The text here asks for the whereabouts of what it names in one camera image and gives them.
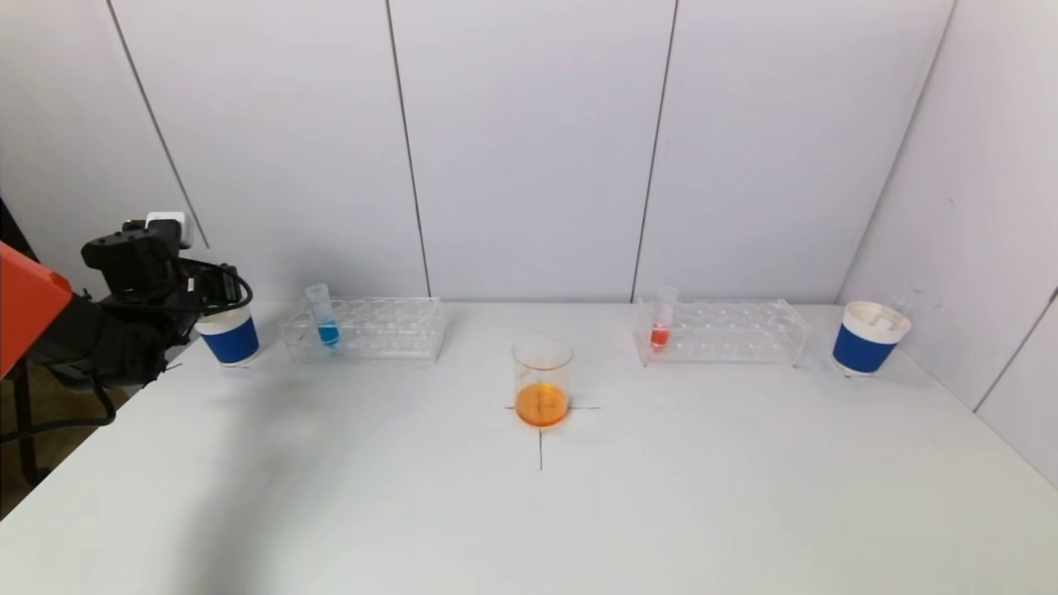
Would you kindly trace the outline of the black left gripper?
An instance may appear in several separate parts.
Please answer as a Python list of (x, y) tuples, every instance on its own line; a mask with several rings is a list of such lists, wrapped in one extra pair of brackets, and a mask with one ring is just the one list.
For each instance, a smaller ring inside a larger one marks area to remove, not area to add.
[(197, 264), (195, 293), (207, 307), (235, 304), (242, 299), (241, 283), (237, 278), (237, 268), (230, 264)]

